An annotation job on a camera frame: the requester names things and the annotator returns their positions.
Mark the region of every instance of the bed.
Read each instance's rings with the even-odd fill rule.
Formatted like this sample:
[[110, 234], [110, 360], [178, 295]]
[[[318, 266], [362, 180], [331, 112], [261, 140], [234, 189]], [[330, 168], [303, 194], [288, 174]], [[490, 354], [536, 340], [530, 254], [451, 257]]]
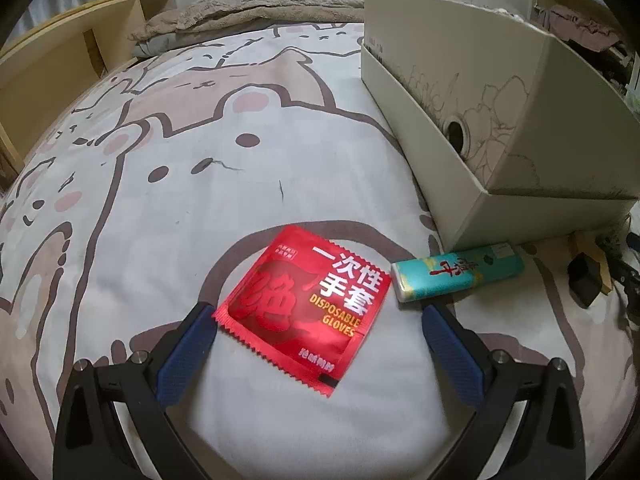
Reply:
[[[387, 270], [440, 253], [360, 80], [363, 34], [362, 23], [277, 23], [169, 50], [97, 84], [44, 135], [0, 210], [0, 424], [38, 478], [51, 475], [74, 361], [151, 349], [198, 300], [222, 301], [286, 224]], [[634, 209], [635, 231], [638, 221]], [[455, 294], [450, 307], [491, 349], [567, 361], [590, 474], [636, 400], [625, 297], [580, 308], [566, 238], [517, 250], [523, 275]], [[432, 361], [419, 307], [390, 292], [329, 399], [221, 332], [170, 416], [214, 478], [425, 479], [471, 412]]]

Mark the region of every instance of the metal bolt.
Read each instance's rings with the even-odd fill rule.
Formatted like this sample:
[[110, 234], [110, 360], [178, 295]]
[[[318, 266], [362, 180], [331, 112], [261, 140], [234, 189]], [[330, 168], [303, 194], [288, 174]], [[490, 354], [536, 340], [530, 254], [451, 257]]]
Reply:
[[129, 358], [133, 364], [141, 365], [149, 357], [149, 352], [146, 350], [136, 350], [131, 354]]
[[559, 357], [554, 357], [553, 359], [551, 359], [551, 364], [553, 368], [555, 368], [559, 372], [561, 372], [562, 370], [566, 370], [566, 362], [564, 362], [564, 360]]
[[78, 359], [78, 361], [76, 361], [74, 363], [74, 370], [76, 372], [81, 372], [82, 370], [84, 370], [85, 368], [88, 367], [88, 365], [90, 365], [90, 361], [89, 359]]
[[491, 353], [491, 357], [494, 359], [495, 362], [501, 365], [507, 363], [511, 359], [511, 356], [507, 354], [507, 352], [505, 352], [504, 350], [494, 350]]

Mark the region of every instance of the red packet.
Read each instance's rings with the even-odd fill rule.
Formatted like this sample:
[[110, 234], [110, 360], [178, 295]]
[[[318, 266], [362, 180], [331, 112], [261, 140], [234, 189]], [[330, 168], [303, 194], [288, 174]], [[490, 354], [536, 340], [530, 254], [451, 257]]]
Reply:
[[329, 397], [390, 283], [386, 272], [364, 258], [291, 225], [214, 316], [240, 341]]

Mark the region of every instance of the white sticker label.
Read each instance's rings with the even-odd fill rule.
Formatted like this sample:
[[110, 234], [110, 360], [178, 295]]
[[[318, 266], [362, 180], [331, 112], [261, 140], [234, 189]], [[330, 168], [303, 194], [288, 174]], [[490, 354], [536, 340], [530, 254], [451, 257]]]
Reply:
[[513, 249], [511, 249], [509, 244], [495, 244], [491, 246], [491, 250], [494, 252], [496, 258], [513, 256]]

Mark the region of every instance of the wooden shelf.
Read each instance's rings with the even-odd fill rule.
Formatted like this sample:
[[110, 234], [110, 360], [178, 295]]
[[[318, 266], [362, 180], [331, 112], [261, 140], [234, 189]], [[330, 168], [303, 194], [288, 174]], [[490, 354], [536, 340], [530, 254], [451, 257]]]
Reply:
[[47, 127], [104, 73], [135, 60], [127, 39], [174, 0], [94, 0], [0, 50], [0, 149], [20, 171]]

